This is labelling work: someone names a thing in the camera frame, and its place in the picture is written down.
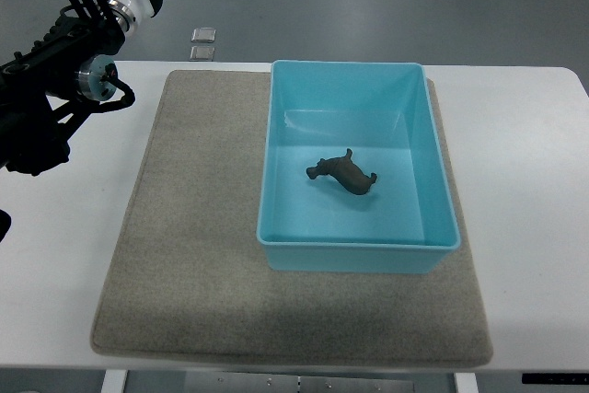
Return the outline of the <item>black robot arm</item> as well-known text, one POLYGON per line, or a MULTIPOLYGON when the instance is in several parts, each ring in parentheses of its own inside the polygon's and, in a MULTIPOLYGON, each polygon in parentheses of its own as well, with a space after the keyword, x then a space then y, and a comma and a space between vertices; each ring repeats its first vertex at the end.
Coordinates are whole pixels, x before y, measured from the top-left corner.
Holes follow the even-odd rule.
POLYGON ((30 52, 1 67, 1 166, 38 176, 69 159, 69 139, 94 113, 135 101, 110 57, 124 43, 107 0, 68 0, 30 52))

